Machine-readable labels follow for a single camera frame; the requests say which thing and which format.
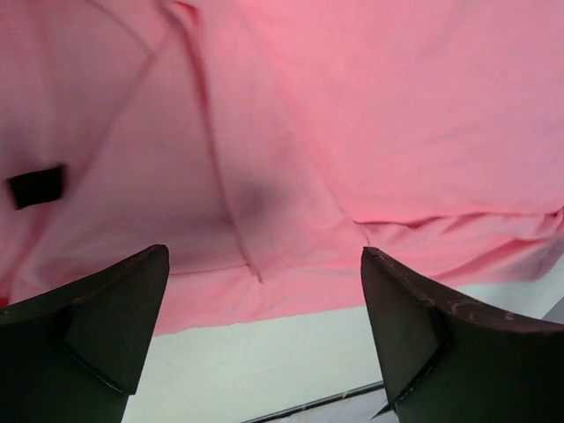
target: black tag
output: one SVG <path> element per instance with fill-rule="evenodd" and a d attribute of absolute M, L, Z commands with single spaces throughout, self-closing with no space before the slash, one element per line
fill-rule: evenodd
<path fill-rule="evenodd" d="M 17 209 L 49 203 L 63 196 L 65 166 L 19 174 L 7 180 Z"/>

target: pink sheet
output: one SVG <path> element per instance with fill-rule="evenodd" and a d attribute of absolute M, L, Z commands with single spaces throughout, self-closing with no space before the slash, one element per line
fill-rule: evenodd
<path fill-rule="evenodd" d="M 157 333 L 363 303 L 361 247 L 450 286 L 564 253 L 564 3 L 4 0 L 0 298 L 153 243 Z"/>

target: white floor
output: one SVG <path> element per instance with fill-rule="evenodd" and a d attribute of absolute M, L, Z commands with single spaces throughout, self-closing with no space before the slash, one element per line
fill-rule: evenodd
<path fill-rule="evenodd" d="M 540 318 L 564 297 L 564 260 L 540 281 L 462 291 Z M 364 308 L 187 330 L 153 340 L 123 422 L 240 423 L 381 379 Z"/>
<path fill-rule="evenodd" d="M 384 390 L 378 390 L 272 423 L 399 423 L 393 412 L 372 419 L 386 404 Z"/>

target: black strip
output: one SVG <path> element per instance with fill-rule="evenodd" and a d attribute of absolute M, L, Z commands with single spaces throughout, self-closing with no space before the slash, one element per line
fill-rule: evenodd
<path fill-rule="evenodd" d="M 49 203 L 63 196 L 65 166 L 59 165 L 8 179 L 8 187 L 17 209 Z"/>
<path fill-rule="evenodd" d="M 299 412 L 306 412 L 309 410 L 313 410 L 314 408 L 317 407 L 322 407 L 327 404 L 332 404 L 338 401 L 342 401 L 344 399 L 358 397 L 360 395 L 365 395 L 370 392 L 376 392 L 377 390 L 383 389 L 383 387 L 384 387 L 383 382 L 370 383 L 369 385 L 360 386 L 359 388 L 354 388 L 353 390 L 348 390 L 347 392 L 342 392 L 340 394 L 331 395 L 330 397 L 317 399 L 316 401 L 312 401 L 310 403 L 297 405 L 295 407 L 288 408 L 281 412 L 274 412 L 267 416 L 259 417 L 257 419 L 247 420 L 242 423 L 267 423 L 269 421 L 273 421 L 277 419 L 284 419 L 286 417 L 293 416 L 294 414 L 297 414 Z"/>

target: pink cloth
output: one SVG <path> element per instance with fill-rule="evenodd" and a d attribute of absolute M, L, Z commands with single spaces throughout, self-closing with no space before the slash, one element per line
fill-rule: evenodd
<path fill-rule="evenodd" d="M 3 0 L 0 297 L 171 249 L 157 333 L 363 303 L 361 247 L 450 286 L 564 252 L 563 2 Z"/>

